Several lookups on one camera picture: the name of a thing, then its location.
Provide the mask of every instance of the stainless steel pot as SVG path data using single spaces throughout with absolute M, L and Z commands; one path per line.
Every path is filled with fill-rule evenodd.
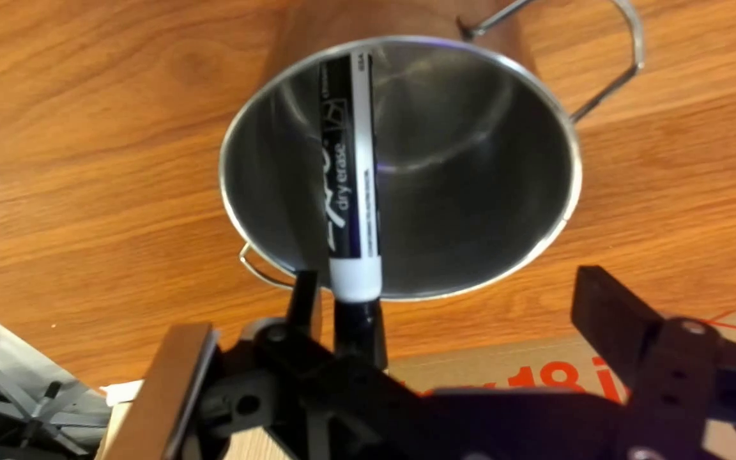
M 526 0 L 477 26 L 458 20 L 459 0 L 296 3 L 269 81 L 222 143 L 221 186 L 246 237 L 244 265 L 282 287 L 252 268 L 252 247 L 327 283 L 316 71 L 355 49 L 373 53 L 375 75 L 383 300 L 459 295 L 535 261 L 578 204 L 572 123 L 645 65 L 638 17 L 629 0 L 613 3 L 633 38 L 631 67 L 572 114 L 528 71 L 513 24 Z

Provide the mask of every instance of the metal wire handle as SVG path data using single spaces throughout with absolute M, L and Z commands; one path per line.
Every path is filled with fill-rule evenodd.
M 502 7 L 498 12 L 475 26 L 467 26 L 462 24 L 462 17 L 458 17 L 459 33 L 465 40 L 475 40 L 526 5 L 528 0 L 513 0 L 511 5 Z M 613 0 L 613 5 L 623 16 L 623 24 L 631 35 L 631 65 L 572 113 L 576 123 L 582 120 L 587 113 L 592 113 L 606 98 L 615 94 L 629 80 L 633 80 L 646 67 L 646 40 L 642 16 L 633 10 L 631 0 Z
M 291 283 L 286 283 L 286 282 L 282 282 L 282 279 L 274 279 L 274 277 L 264 274 L 260 268 L 255 268 L 255 265 L 249 261 L 249 251 L 251 251 L 251 245 L 244 244 L 238 261 L 240 261 L 240 265 L 244 265 L 251 277 L 255 277 L 255 279 L 260 279 L 264 283 L 277 287 L 277 290 L 286 290 L 286 291 L 291 290 Z

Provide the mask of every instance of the marker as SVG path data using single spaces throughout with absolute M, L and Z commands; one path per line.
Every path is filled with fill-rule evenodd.
M 319 135 L 330 282 L 334 291 L 334 350 L 385 367 L 382 321 L 382 254 L 375 213 L 371 53 L 319 67 Z

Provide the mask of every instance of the wooden table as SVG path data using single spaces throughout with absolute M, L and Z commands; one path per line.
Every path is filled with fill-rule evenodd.
M 650 70 L 581 126 L 562 237 L 484 291 L 388 304 L 393 359 L 569 334 L 576 265 L 660 309 L 736 309 L 736 0 L 637 0 Z M 284 0 L 0 3 L 0 321 L 86 384 L 143 375 L 173 321 L 240 328 L 286 295 L 238 265 L 218 149 Z M 626 65 L 606 0 L 523 12 L 569 108 Z

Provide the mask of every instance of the pot handle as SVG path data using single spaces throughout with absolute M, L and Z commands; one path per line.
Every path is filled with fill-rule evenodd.
M 244 265 L 251 277 L 255 277 L 255 279 L 260 279 L 264 283 L 277 287 L 277 290 L 291 290 L 291 283 L 286 283 L 286 282 L 282 282 L 282 279 L 274 279 L 270 274 L 264 274 L 260 268 L 255 268 L 255 265 L 249 261 L 249 254 L 251 254 L 251 245 L 244 244 L 238 261 L 240 261 L 240 265 Z
M 528 5 L 528 0 L 513 0 L 481 24 L 462 24 L 462 17 L 458 17 L 459 33 L 465 40 L 475 40 L 477 35 L 485 35 L 490 28 L 497 28 L 507 17 L 517 16 L 526 5 Z M 606 98 L 615 94 L 623 85 L 629 85 L 629 80 L 633 80 L 646 67 L 646 43 L 645 43 L 642 16 L 633 10 L 631 0 L 613 0 L 613 5 L 623 16 L 623 24 L 626 24 L 629 35 L 631 35 L 631 65 L 613 81 L 609 81 L 600 93 L 596 93 L 587 103 L 582 103 L 572 113 L 576 123 L 582 120 L 587 113 L 592 113 Z

